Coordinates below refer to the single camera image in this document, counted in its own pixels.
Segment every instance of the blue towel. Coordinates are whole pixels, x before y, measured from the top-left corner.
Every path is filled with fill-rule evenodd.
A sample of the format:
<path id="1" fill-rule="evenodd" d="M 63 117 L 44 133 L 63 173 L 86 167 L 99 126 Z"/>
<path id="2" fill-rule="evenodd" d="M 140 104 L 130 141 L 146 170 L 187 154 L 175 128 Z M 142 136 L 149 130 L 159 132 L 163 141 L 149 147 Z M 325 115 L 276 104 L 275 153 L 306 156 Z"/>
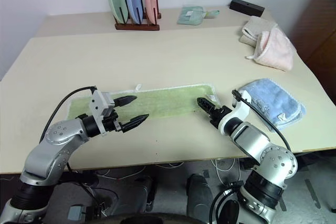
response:
<path id="1" fill-rule="evenodd" d="M 251 82 L 240 90 L 246 90 L 251 95 L 252 105 L 279 130 L 299 122 L 306 114 L 303 104 L 270 79 Z M 263 122 L 270 131 L 274 131 L 268 123 Z"/>

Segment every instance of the black block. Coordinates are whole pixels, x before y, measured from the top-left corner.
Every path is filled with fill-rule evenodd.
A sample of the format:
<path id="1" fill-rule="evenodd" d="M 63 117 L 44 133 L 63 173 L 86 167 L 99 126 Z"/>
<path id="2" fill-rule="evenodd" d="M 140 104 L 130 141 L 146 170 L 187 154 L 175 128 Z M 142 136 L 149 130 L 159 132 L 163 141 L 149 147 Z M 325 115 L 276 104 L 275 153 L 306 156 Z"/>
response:
<path id="1" fill-rule="evenodd" d="M 257 17 L 260 17 L 265 10 L 264 7 L 243 0 L 232 0 L 230 3 L 230 9 L 249 16 Z"/>

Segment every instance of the green cloth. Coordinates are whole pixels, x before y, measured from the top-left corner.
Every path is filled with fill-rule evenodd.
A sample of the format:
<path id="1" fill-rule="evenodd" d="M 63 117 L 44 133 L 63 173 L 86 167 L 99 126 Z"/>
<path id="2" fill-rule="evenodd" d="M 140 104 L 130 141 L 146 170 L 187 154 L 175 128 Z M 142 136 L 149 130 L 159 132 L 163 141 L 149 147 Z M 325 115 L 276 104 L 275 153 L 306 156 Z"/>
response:
<path id="1" fill-rule="evenodd" d="M 127 122 L 131 118 L 149 114 L 150 118 L 165 118 L 168 116 L 179 116 L 200 111 L 197 105 L 198 97 L 215 95 L 211 86 L 196 85 L 184 86 L 170 89 L 159 89 L 151 91 L 138 91 L 131 93 L 112 94 L 113 99 L 125 95 L 136 95 L 138 98 L 123 107 L 116 107 L 120 122 Z M 91 115 L 89 102 L 91 97 L 75 98 L 71 101 L 68 119 L 73 119 L 81 114 Z"/>

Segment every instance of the towel tag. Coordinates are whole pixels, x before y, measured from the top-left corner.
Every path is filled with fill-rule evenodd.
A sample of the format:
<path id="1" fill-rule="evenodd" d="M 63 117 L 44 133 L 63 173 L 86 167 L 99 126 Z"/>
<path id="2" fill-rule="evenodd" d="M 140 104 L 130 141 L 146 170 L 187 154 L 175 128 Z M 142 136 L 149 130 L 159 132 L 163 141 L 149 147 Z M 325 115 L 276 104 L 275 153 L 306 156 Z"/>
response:
<path id="1" fill-rule="evenodd" d="M 140 89 L 141 89 L 141 87 L 142 87 L 142 84 L 139 83 L 138 85 L 136 85 L 134 91 L 135 91 L 135 92 L 139 92 Z"/>
<path id="2" fill-rule="evenodd" d="M 284 113 L 279 114 L 278 119 L 280 119 L 282 121 L 287 121 L 286 115 Z"/>
<path id="3" fill-rule="evenodd" d="M 208 97 L 212 102 L 217 102 L 216 97 L 213 94 L 207 94 L 206 97 Z"/>

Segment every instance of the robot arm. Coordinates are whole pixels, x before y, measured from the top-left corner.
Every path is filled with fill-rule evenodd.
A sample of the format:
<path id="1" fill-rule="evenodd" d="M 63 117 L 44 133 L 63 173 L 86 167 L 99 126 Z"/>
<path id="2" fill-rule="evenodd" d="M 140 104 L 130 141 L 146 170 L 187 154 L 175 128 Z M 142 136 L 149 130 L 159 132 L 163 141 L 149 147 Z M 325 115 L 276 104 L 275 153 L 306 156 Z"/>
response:
<path id="1" fill-rule="evenodd" d="M 251 101 L 246 91 L 240 95 L 247 102 Z M 257 162 L 237 193 L 238 202 L 230 201 L 224 205 L 222 211 L 230 208 L 231 212 L 230 219 L 225 219 L 224 223 L 254 223 L 252 212 L 260 217 L 255 223 L 260 223 L 260 220 L 261 223 L 271 223 L 276 213 L 275 206 L 286 189 L 285 179 L 294 176 L 297 171 L 295 156 L 288 149 L 271 143 L 268 136 L 255 126 L 243 122 L 249 112 L 245 103 L 236 102 L 233 110 L 226 106 L 216 109 L 204 98 L 198 98 L 197 103 L 210 115 L 210 122 L 222 135 L 228 135 L 240 150 Z"/>
<path id="2" fill-rule="evenodd" d="M 107 92 L 95 90 L 89 104 L 92 115 L 81 115 L 52 125 L 45 137 L 28 155 L 20 176 L 21 188 L 10 199 L 0 216 L 3 223 L 41 223 L 49 199 L 71 154 L 90 137 L 106 131 L 129 131 L 147 117 L 139 115 L 126 124 L 119 123 L 114 108 L 124 106 L 137 97 L 110 99 Z"/>

